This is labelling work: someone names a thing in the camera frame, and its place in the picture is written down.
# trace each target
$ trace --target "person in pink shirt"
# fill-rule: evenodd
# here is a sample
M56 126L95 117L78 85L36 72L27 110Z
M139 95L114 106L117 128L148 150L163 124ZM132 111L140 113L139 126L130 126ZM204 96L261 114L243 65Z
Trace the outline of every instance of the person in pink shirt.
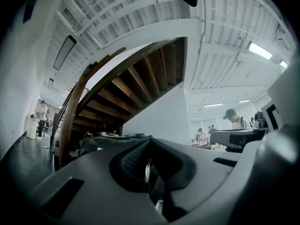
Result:
M200 145L200 146L207 146L207 141L208 141L208 136L207 136L207 134L203 131L202 128L199 128L198 131L200 132L200 136L199 136L199 145Z

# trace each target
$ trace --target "backpack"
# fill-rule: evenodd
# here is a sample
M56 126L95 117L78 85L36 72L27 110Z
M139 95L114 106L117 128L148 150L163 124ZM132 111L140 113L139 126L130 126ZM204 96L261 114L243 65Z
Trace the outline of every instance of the backpack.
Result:
M240 125L242 126L242 128L244 127L244 126L243 126L243 118L244 118L244 117L241 117L241 118L240 118Z

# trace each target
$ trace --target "white t-shirt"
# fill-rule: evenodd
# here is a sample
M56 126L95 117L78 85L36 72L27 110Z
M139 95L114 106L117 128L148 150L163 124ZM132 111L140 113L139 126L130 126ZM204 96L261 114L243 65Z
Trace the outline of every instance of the white t-shirt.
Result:
M240 123L240 119L241 119L242 117L240 117L239 118L239 120L237 121L237 122L234 122L233 124L232 124L232 128L233 129L243 129L243 128L250 128L251 126L250 126L250 122L248 121L248 119L246 118L246 117L243 117L243 121L242 121L242 123L243 123L243 126L241 125L241 123Z
M40 116L39 116L40 120L42 120L42 121L46 121L47 120L47 118L46 118L47 110L48 110L48 108L47 108L46 105L45 106L41 105L41 109L40 109L39 112L40 113L44 113L44 114L40 114Z

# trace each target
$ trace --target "fluorescent light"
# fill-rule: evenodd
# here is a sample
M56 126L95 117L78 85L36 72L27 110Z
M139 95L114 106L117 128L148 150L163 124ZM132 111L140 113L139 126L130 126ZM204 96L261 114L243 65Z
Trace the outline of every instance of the fluorescent light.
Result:
M242 101L239 101L239 103L249 102L250 100L251 100L251 99L242 100Z
M259 45L256 45L255 43L250 44L249 46L249 51L256 53L268 60L270 60L270 58L272 57L272 54L269 53L267 50L263 49L262 47L260 47Z
M57 54L53 66L56 70L58 71L60 70L63 62L65 61L68 54L70 53L70 51L72 50L72 48L75 46L76 43L77 41L71 35L67 36L66 40L64 41L63 45L60 48L59 53Z
M52 78L49 78L48 88L51 89L53 86L54 80Z
M285 61L281 61L280 63L281 66L283 66L284 68L287 68L289 65L285 62Z
M199 117L199 118L190 118L190 119L200 119L200 118L203 118L203 117Z
M203 107L215 107L215 106L221 106L221 105L224 105L224 103L211 104L211 105L204 105Z

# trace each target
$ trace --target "floor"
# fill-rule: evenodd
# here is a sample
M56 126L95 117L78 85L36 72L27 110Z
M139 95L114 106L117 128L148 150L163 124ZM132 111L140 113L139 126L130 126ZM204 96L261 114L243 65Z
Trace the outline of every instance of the floor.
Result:
M53 154L44 148L49 143L48 134L42 136L42 140L23 137L1 161L1 166L25 195L29 195L36 185L54 173Z

